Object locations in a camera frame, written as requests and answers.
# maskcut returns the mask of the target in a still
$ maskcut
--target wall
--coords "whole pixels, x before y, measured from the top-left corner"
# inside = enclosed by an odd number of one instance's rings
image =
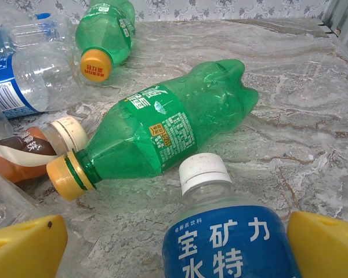
[[[27,13],[64,13],[74,23],[90,0],[0,0]],[[137,21],[268,19],[316,17],[321,19],[329,0],[131,0]]]

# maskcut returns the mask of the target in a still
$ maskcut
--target marble surface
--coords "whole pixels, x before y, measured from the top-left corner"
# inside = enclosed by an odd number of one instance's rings
[[[296,210],[348,220],[348,60],[313,20],[138,23],[113,85],[88,86],[80,105],[12,123],[21,131],[69,114],[91,136],[119,99],[226,58],[245,63],[243,82],[260,100],[234,132],[200,151],[219,154],[237,193],[270,206],[285,223]],[[96,277],[162,278],[162,240],[184,209],[177,170],[104,181],[71,203],[46,178],[26,191],[86,240],[82,265]]]

